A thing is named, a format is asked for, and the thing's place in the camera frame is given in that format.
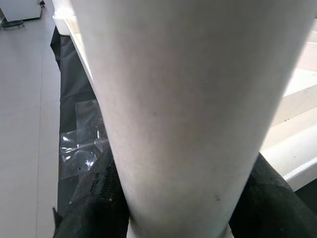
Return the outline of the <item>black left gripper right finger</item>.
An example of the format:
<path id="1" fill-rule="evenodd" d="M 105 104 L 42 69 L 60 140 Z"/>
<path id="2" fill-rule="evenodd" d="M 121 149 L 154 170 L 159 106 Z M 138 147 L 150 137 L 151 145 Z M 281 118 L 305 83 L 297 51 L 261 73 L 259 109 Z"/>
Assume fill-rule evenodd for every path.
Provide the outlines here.
<path id="1" fill-rule="evenodd" d="M 231 216 L 235 238 L 315 238 L 317 217 L 259 154 Z"/>

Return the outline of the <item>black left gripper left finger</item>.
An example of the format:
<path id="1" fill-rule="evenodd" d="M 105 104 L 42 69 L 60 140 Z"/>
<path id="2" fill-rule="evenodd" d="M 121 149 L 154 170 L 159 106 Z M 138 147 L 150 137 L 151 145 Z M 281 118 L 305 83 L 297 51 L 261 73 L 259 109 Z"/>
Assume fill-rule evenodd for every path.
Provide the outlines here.
<path id="1" fill-rule="evenodd" d="M 79 181 L 64 215 L 53 211 L 55 238 L 124 238 L 129 210 L 108 146 Z"/>

